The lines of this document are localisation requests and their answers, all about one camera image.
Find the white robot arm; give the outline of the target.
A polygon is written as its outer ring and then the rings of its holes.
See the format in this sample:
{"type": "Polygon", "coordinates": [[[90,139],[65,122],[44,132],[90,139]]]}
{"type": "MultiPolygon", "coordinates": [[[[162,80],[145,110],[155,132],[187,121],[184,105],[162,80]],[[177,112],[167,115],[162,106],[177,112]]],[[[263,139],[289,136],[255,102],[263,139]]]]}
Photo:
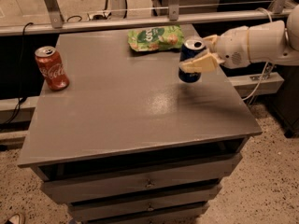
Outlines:
{"type": "Polygon", "coordinates": [[[256,26],[241,26],[222,35],[188,37],[184,45],[197,51],[179,63],[185,74],[213,71],[218,65],[228,69],[243,68],[251,63],[297,66],[299,61],[299,6],[287,22],[270,21],[256,26]]]}

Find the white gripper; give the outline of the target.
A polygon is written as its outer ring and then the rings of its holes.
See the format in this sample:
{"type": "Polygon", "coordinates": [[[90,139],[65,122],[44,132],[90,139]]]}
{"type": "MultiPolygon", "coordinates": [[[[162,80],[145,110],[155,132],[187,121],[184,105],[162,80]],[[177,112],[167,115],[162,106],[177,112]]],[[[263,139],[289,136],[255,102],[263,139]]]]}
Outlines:
{"type": "Polygon", "coordinates": [[[249,28],[241,26],[220,35],[204,37],[210,51],[203,56],[195,56],[179,64],[184,73],[205,73],[214,71],[220,64],[228,69],[244,68],[249,65],[249,28]]]}

